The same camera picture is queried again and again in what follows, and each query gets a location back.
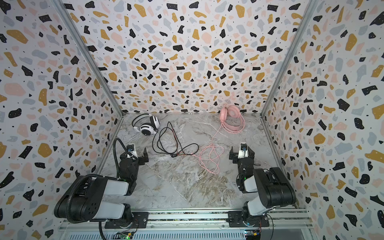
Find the pink headphones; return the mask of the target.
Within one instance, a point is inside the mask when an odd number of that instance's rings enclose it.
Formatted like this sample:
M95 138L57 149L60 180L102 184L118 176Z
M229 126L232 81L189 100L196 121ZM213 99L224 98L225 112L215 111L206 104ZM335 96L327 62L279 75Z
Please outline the pink headphones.
M232 125L228 123L228 119L231 121L238 120L238 125ZM240 112L240 109L235 105L225 105L220 112L221 127L230 134L238 134L245 128L246 122Z

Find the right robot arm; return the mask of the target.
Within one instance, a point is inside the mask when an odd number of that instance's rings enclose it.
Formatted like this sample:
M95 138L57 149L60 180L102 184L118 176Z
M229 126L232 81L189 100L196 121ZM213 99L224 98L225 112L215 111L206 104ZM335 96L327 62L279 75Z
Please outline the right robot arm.
M245 202L240 211L228 212L227 222L231 228L268 227L268 212L296 203L295 191L282 170L279 167L259 168L255 152L247 144L240 144L237 153L231 148L229 159L238 167L238 189L243 194L257 194L253 200Z

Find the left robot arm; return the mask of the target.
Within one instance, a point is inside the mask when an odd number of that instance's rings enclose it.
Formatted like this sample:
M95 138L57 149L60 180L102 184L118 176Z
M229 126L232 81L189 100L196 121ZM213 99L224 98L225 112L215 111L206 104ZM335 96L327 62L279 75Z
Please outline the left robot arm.
M119 177L78 176L54 209L54 215L71 224L105 222L106 229L145 228L148 213L134 214L129 204L111 203L105 196L130 196L137 185L139 167L149 161L148 152L138 157L133 145L121 154Z

